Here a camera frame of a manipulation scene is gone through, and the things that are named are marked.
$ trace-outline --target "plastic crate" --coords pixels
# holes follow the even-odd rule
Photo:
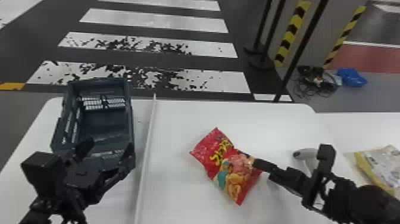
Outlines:
[[[114,166],[128,144],[134,145],[129,88],[123,78],[69,82],[51,142],[53,152],[70,150],[92,137],[95,147],[88,157],[110,159]]]

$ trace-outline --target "barrier stand base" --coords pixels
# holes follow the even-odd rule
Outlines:
[[[248,57],[249,63],[258,70],[272,71],[275,70],[274,62],[267,57],[264,61],[260,61],[260,55],[254,55]]]
[[[254,49],[253,43],[246,43],[243,47],[243,50],[249,55],[259,55],[263,53],[263,50],[260,48],[260,44],[258,45],[258,48]]]

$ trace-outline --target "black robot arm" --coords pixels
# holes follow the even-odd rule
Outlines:
[[[357,188],[353,181],[332,173],[336,152],[331,145],[320,145],[317,153],[318,167],[311,177],[298,169],[280,169],[275,164],[256,159],[253,167],[270,174],[269,180],[302,198],[301,204],[337,223],[399,224],[400,201],[377,186]],[[334,188],[327,192],[328,182]],[[314,204],[320,196],[322,208]]]
[[[58,214],[62,224],[86,224],[83,211],[100,202],[103,195],[135,168],[135,149],[127,144],[119,161],[110,168],[102,157],[87,157],[92,138],[60,153],[35,152],[21,163],[36,199],[20,224],[50,224]]]

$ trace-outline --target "blue bag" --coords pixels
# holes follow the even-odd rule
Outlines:
[[[351,87],[362,87],[368,83],[367,79],[360,76],[355,69],[342,68],[337,70],[337,75],[342,77],[343,84]]]

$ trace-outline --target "chip bag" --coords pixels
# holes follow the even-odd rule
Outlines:
[[[234,148],[228,137],[215,128],[190,152],[207,171],[207,176],[241,205],[261,171],[251,166],[254,158]]]

